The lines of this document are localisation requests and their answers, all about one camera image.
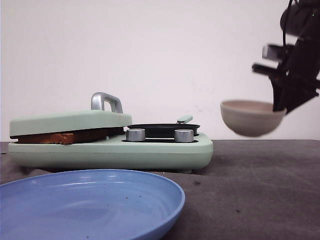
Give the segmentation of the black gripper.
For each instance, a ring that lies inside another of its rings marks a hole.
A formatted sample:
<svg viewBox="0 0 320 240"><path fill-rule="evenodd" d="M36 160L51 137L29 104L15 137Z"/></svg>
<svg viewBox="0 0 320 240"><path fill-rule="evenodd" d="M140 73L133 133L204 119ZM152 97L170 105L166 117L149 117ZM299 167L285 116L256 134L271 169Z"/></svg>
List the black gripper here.
<svg viewBox="0 0 320 240"><path fill-rule="evenodd" d="M299 37L286 45L286 54L277 68L254 63L252 71L266 75L273 89L273 111L286 110L286 115L309 100L318 97L320 87L320 38Z"/></svg>

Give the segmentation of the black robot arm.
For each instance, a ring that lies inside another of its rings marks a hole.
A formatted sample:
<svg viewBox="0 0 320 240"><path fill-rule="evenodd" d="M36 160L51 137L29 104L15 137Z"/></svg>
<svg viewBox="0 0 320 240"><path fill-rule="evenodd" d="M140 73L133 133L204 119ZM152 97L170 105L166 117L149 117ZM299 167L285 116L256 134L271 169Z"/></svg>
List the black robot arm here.
<svg viewBox="0 0 320 240"><path fill-rule="evenodd" d="M276 68L253 64L252 71L268 76L273 89L273 111L287 113L319 96L320 2L291 0L280 18L282 45L266 44L262 57Z"/></svg>

